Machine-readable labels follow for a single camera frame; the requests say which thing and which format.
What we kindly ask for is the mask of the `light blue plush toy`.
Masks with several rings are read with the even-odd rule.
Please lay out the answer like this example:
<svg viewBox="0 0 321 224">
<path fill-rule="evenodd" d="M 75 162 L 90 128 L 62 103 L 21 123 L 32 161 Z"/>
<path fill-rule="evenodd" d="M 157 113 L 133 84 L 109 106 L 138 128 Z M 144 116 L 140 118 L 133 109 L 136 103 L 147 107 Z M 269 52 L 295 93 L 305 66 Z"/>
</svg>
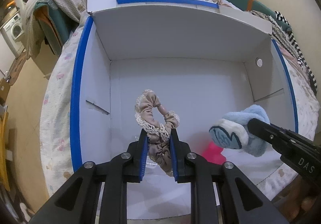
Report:
<svg viewBox="0 0 321 224">
<path fill-rule="evenodd" d="M 242 149 L 254 157 L 260 157 L 268 143 L 249 132 L 248 122 L 252 119 L 270 123 L 264 108 L 253 104 L 242 111 L 226 113 L 211 126 L 209 134 L 218 147 Z"/>
</svg>

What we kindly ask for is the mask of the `cream bed frame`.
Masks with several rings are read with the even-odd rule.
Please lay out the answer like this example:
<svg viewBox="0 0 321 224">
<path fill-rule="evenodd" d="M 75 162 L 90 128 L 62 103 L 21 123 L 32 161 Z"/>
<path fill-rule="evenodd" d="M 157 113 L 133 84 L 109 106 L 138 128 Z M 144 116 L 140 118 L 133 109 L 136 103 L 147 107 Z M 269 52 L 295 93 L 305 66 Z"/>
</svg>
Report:
<svg viewBox="0 0 321 224">
<path fill-rule="evenodd" d="M 45 79 L 49 79 L 57 63 L 59 56 L 53 54 L 50 46 L 44 42 L 41 45 L 40 52 L 36 57 L 32 57 Z"/>
</svg>

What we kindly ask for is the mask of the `blue white cardboard box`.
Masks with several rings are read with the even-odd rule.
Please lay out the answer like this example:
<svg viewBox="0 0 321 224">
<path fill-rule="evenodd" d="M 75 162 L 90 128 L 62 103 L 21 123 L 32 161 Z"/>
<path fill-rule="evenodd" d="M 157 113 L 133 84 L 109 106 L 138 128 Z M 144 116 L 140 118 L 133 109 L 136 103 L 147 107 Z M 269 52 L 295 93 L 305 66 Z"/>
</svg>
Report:
<svg viewBox="0 0 321 224">
<path fill-rule="evenodd" d="M 293 84 L 270 24 L 196 0 L 87 0 L 90 15 L 72 81 L 72 165 L 104 163 L 140 132 L 143 90 L 180 116 L 179 138 L 202 152 L 210 126 L 229 111 L 261 105 L 297 130 Z"/>
</svg>

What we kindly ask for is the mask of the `white washing machine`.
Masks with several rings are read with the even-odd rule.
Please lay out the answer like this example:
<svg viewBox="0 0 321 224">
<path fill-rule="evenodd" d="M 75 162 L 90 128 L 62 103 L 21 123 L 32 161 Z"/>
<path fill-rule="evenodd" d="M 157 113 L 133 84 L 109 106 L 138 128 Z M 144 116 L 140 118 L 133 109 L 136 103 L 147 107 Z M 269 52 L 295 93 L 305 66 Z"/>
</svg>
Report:
<svg viewBox="0 0 321 224">
<path fill-rule="evenodd" d="M 19 13 L 16 13 L 10 18 L 3 27 L 1 33 L 6 42 L 11 46 L 18 48 L 22 45 L 22 38 L 24 37 L 24 30 L 22 27 L 22 19 Z"/>
</svg>

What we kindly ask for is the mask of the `green headboard cushion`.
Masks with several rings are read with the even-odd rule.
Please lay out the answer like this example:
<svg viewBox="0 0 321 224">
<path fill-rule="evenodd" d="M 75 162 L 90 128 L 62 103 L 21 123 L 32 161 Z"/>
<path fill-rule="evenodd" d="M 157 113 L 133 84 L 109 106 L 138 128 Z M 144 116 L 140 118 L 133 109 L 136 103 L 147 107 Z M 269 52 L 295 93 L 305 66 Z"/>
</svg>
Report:
<svg viewBox="0 0 321 224">
<path fill-rule="evenodd" d="M 258 11 L 262 12 L 268 16 L 271 16 L 275 19 L 277 24 L 282 27 L 285 32 L 292 31 L 291 26 L 289 25 L 288 21 L 280 14 L 280 12 L 273 11 L 267 6 L 263 5 L 257 0 L 227 0 L 228 2 L 232 3 L 237 8 L 241 9 L 242 11 Z"/>
</svg>

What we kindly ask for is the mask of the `black white striped cloth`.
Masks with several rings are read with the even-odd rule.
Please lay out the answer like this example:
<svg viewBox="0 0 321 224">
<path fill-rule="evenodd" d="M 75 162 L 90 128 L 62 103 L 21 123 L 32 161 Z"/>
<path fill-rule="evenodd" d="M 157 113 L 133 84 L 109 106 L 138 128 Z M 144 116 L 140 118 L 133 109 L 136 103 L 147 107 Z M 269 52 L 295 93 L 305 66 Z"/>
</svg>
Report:
<svg viewBox="0 0 321 224">
<path fill-rule="evenodd" d="M 295 48 L 297 54 L 298 54 L 298 63 L 304 67 L 304 70 L 307 72 L 308 75 L 308 80 L 309 80 L 309 85 L 311 86 L 311 89 L 313 90 L 313 93 L 315 95 L 317 95 L 318 92 L 318 86 L 317 86 L 317 81 L 316 78 L 311 70 L 311 68 L 309 67 L 309 65 L 307 64 L 303 53 L 294 37 L 293 31 L 292 31 L 292 27 L 290 25 L 290 23 L 286 20 L 286 18 L 278 11 L 275 11 L 275 16 L 276 19 L 287 24 L 289 26 L 289 28 L 287 28 L 286 33 L 288 34 L 289 37 L 289 41 L 290 44 Z"/>
</svg>

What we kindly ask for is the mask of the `pink plush toy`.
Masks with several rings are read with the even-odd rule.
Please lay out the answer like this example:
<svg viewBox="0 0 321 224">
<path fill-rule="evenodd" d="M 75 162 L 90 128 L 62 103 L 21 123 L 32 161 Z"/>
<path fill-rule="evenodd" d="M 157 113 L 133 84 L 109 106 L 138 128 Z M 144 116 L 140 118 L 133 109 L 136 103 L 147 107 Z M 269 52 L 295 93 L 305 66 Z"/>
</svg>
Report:
<svg viewBox="0 0 321 224">
<path fill-rule="evenodd" d="M 201 156 L 210 163 L 222 165 L 226 162 L 226 157 L 222 155 L 223 150 L 223 148 L 217 146 L 214 142 L 210 142 L 201 153 Z"/>
</svg>

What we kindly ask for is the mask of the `beige lace scrunchie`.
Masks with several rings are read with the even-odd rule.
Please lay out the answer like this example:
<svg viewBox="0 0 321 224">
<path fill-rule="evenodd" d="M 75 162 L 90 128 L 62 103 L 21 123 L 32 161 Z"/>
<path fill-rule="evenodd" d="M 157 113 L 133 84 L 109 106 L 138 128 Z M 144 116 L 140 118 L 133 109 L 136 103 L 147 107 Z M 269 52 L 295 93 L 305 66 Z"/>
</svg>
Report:
<svg viewBox="0 0 321 224">
<path fill-rule="evenodd" d="M 165 109 L 154 91 L 144 90 L 136 100 L 135 119 L 147 134 L 149 158 L 172 177 L 170 136 L 180 125 L 179 116 Z"/>
</svg>

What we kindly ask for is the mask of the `small cardboard box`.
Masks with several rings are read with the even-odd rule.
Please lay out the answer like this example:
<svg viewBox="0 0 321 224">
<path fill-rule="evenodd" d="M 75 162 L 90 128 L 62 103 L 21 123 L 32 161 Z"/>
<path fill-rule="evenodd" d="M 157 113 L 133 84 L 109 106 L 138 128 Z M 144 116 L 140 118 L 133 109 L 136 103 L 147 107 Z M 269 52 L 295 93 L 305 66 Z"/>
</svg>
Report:
<svg viewBox="0 0 321 224">
<path fill-rule="evenodd" d="M 5 103 L 5 101 L 7 100 L 9 90 L 10 90 L 10 84 L 4 78 L 2 78 L 0 81 L 0 102 L 1 102 L 1 105 L 3 105 Z"/>
</svg>

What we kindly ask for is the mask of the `white cartoon print bedsheet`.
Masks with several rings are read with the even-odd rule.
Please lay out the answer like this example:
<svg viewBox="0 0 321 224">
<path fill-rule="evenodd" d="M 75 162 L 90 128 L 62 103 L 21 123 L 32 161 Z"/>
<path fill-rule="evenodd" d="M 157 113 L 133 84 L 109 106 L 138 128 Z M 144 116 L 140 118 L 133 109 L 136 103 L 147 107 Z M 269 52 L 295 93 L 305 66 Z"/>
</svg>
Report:
<svg viewBox="0 0 321 224">
<path fill-rule="evenodd" d="M 218 3 L 217 0 L 200 0 L 205 3 Z M 78 15 L 78 22 L 74 32 L 67 32 L 67 41 L 62 47 L 62 54 L 53 68 L 44 96 L 40 116 L 40 154 L 45 181 L 50 196 L 73 173 L 71 163 L 71 149 L 69 137 L 71 85 L 73 65 L 81 33 L 89 14 L 86 12 L 86 0 L 71 6 L 71 3 L 56 3 L 62 13 L 71 19 L 71 15 Z M 298 108 L 299 133 L 310 140 L 314 139 L 319 117 L 320 103 L 312 88 L 305 79 L 303 68 L 298 68 L 299 63 L 294 63 L 294 57 L 276 37 L 277 46 L 286 60 L 290 78 L 294 83 L 294 94 Z M 256 186 L 269 198 L 273 199 L 281 192 L 298 174 L 289 166 L 281 163 L 280 166 L 269 173 L 263 180 L 258 180 Z"/>
</svg>

